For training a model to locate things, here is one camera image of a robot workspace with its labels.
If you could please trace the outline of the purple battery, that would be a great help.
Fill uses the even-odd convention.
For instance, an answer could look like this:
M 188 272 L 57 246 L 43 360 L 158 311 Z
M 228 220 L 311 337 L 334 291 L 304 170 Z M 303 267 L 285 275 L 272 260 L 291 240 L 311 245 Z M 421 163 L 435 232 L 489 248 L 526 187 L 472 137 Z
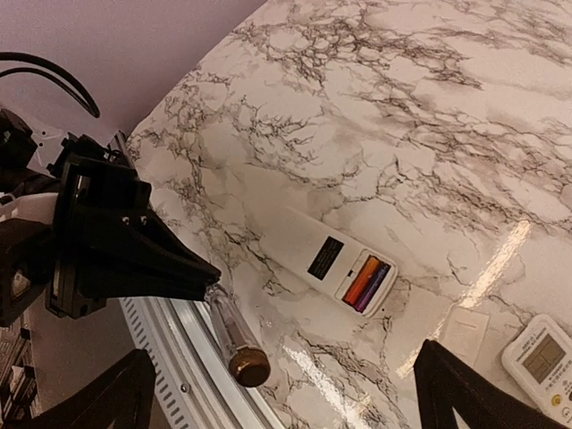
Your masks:
M 363 313 L 365 311 L 368 303 L 380 288 L 390 269 L 391 266 L 388 264 L 382 264 L 380 266 L 380 268 L 372 276 L 369 283 L 366 285 L 364 291 L 359 295 L 357 303 L 354 305 L 355 310 L 357 310 L 359 313 Z

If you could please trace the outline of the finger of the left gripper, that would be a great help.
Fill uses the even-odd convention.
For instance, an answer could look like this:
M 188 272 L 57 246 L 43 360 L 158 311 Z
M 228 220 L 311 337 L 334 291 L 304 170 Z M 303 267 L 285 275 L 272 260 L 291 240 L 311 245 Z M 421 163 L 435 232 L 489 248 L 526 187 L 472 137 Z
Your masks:
M 203 301 L 207 283 L 135 272 L 88 270 L 78 279 L 78 290 L 90 299 L 159 297 Z
M 150 209 L 131 214 L 91 209 L 80 227 L 80 275 L 135 272 L 180 281 L 219 282 L 221 271 L 189 250 Z

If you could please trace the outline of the front aluminium rail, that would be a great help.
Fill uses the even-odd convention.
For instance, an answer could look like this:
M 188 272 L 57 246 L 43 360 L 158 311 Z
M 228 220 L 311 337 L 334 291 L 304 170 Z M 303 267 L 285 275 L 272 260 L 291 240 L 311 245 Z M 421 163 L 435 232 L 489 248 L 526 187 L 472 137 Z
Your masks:
M 111 141 L 153 185 L 152 207 L 191 250 L 218 267 L 221 284 L 238 307 L 272 365 L 257 388 L 240 386 L 223 359 L 211 310 L 180 299 L 121 299 L 131 337 L 145 347 L 157 371 L 156 399 L 173 428 L 288 428 L 291 418 L 274 397 L 281 369 L 273 351 L 271 278 L 235 178 L 212 172 L 202 150 L 176 158 L 158 150 L 158 162 L 137 155 L 123 133 Z

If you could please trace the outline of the white remote control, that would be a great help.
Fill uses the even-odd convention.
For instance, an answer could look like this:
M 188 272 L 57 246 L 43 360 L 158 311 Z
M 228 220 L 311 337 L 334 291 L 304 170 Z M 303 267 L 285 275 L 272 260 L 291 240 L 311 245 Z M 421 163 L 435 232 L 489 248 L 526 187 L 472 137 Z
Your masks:
M 381 308 L 397 279 L 398 267 L 389 257 L 291 207 L 268 213 L 260 247 L 311 288 L 363 317 Z M 370 256 L 381 261 L 379 268 L 388 264 L 391 269 L 365 311 L 359 313 L 343 297 Z

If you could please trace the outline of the clear handle screwdriver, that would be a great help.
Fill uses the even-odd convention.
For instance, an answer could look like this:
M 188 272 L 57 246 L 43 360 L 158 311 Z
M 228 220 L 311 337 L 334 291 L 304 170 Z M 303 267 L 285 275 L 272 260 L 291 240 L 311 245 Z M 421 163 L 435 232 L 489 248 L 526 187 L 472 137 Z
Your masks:
M 230 375 L 246 388 L 264 384 L 271 374 L 269 358 L 231 296 L 215 284 L 206 289 L 205 301 Z

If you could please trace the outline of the small white AC remote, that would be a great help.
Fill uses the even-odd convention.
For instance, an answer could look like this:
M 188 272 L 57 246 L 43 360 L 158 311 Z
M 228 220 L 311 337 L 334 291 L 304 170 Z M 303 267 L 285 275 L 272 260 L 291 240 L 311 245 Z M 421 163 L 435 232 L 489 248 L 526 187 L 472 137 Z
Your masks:
M 536 315 L 503 350 L 501 362 L 534 404 L 571 426 L 571 338 L 548 315 Z

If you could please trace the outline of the orange battery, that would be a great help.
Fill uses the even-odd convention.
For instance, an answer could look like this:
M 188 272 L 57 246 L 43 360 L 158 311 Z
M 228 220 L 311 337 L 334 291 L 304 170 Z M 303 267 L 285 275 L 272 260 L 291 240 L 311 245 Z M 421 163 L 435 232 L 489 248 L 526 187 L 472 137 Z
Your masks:
M 362 266 L 356 279 L 351 283 L 349 289 L 343 297 L 343 301 L 354 306 L 362 292 L 365 290 L 367 284 L 369 283 L 371 277 L 376 273 L 379 268 L 381 261 L 374 256 L 370 256 Z

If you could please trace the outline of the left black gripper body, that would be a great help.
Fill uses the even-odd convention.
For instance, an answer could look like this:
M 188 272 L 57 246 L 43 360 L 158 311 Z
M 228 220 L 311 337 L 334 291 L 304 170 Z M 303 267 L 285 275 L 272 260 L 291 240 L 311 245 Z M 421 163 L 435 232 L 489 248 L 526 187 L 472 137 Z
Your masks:
M 133 211 L 147 208 L 151 185 L 119 148 L 103 147 L 87 135 L 69 135 L 62 147 L 47 167 L 60 189 L 53 221 L 58 251 L 46 309 L 82 318 L 105 307 L 97 270 L 112 260 L 111 240 L 136 224 Z

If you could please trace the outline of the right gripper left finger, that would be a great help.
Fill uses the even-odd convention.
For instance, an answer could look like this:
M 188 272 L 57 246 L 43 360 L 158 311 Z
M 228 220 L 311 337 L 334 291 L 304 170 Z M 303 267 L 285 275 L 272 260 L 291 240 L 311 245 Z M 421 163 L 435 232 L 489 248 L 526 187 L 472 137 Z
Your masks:
M 134 349 L 61 404 L 29 421 L 30 428 L 148 428 L 156 370 Z

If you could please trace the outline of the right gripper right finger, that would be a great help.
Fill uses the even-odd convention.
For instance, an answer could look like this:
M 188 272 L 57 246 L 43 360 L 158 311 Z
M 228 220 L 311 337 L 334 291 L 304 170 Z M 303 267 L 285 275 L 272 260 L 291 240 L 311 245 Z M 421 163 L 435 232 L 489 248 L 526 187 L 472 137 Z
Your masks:
M 563 428 L 564 425 L 489 383 L 438 341 L 426 340 L 414 363 L 421 426 Z

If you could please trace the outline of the white battery cover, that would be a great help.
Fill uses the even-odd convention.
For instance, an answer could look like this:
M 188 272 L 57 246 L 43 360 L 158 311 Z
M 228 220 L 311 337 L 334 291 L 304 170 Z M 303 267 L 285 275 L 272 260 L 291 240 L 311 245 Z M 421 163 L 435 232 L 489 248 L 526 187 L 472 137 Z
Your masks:
M 490 316 L 468 308 L 451 309 L 439 342 L 468 366 L 473 366 L 479 355 Z

